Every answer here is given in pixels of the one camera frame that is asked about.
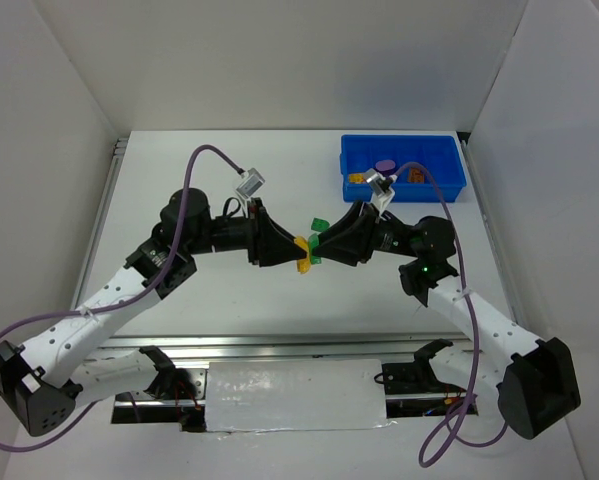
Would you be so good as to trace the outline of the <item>small green lego brick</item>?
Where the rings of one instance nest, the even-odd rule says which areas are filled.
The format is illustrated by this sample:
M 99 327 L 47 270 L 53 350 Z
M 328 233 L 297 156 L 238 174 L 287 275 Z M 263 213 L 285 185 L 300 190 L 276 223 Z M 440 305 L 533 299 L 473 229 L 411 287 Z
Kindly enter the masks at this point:
M 319 233 L 326 231 L 329 227 L 330 224 L 327 220 L 318 217 L 314 217 L 310 225 L 312 231 Z

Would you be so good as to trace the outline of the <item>yellow long lego brick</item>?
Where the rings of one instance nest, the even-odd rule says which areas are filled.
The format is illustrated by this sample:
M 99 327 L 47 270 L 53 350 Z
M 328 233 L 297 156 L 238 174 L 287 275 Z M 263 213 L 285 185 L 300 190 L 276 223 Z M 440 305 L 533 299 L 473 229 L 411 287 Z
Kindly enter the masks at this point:
M 302 256 L 296 261 L 297 271 L 300 274 L 306 274 L 312 266 L 308 240 L 304 237 L 297 236 L 294 238 L 294 244 L 302 250 Z

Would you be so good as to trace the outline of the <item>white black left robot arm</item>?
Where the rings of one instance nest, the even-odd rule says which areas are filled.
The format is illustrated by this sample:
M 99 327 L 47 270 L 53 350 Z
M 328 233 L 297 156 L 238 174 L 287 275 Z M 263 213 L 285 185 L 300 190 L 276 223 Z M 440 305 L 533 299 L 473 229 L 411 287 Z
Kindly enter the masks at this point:
M 0 397 L 33 437 L 55 430 L 75 409 L 120 393 L 192 397 L 189 375 L 156 346 L 120 357 L 92 354 L 194 275 L 196 255 L 234 250 L 259 267 L 309 258 L 258 198 L 247 201 L 242 216 L 212 217 L 201 190 L 175 192 L 150 237 L 90 299 L 20 345 L 0 342 Z

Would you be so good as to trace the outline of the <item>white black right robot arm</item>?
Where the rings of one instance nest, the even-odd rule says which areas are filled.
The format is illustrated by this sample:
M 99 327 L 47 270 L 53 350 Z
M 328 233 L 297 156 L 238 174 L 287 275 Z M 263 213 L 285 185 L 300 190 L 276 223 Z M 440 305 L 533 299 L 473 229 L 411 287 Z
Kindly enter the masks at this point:
M 581 405 L 572 355 L 558 338 L 543 340 L 471 290 L 449 258 L 458 254 L 448 219 L 426 216 L 407 225 L 390 212 L 354 202 L 318 236 L 316 256 L 349 266 L 367 262 L 376 251 L 410 257 L 399 267 L 404 293 L 448 319 L 483 357 L 457 359 L 444 346 L 429 361 L 436 380 L 465 387 L 474 380 L 479 407 L 497 411 L 520 437 L 533 439 Z

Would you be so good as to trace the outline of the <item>purple rounded lego brick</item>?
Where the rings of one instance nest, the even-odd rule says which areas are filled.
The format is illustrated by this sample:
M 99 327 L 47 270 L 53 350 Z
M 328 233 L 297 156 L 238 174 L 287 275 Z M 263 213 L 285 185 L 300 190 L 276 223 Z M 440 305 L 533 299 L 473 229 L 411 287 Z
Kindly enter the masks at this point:
M 375 170 L 385 177 L 393 175 L 397 170 L 397 164 L 394 160 L 383 159 L 375 163 Z

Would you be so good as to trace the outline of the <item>brown purple butterfly lego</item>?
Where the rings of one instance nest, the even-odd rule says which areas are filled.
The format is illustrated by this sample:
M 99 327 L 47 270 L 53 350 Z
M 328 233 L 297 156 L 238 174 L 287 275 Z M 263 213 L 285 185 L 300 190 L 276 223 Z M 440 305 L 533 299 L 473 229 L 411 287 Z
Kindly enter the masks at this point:
M 415 168 L 415 167 L 412 167 L 409 169 L 408 175 L 407 175 L 407 181 L 409 183 L 424 184 L 425 179 L 426 179 L 426 176 L 421 169 Z

